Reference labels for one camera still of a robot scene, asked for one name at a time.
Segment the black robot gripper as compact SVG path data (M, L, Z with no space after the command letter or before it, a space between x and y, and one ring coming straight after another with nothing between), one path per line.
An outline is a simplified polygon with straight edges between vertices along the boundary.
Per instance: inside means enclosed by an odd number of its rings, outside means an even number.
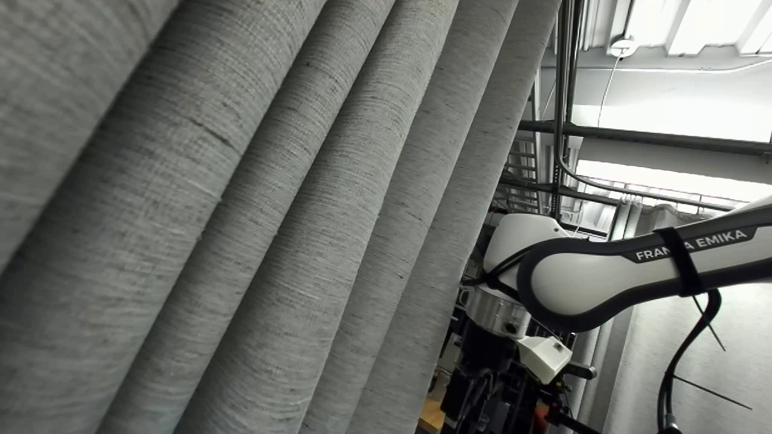
M458 351L442 397L442 434L546 434L537 416L537 384L516 361L510 337L470 321L454 321L448 339Z

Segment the white Franka Emika robot arm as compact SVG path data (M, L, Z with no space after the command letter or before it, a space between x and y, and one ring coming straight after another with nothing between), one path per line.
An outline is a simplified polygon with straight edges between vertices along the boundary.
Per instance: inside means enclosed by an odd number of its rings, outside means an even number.
M514 324L524 316L551 331L583 333L636 304L704 295L706 305L671 356L657 397L659 434L682 434L672 380L684 350L718 316L721 287L769 272L769 197L617 240L570 237L553 216L504 214L483 255L483 272L465 279L464 314L485 336L514 343L526 368L553 384L570 366L570 354L555 337L518 337Z

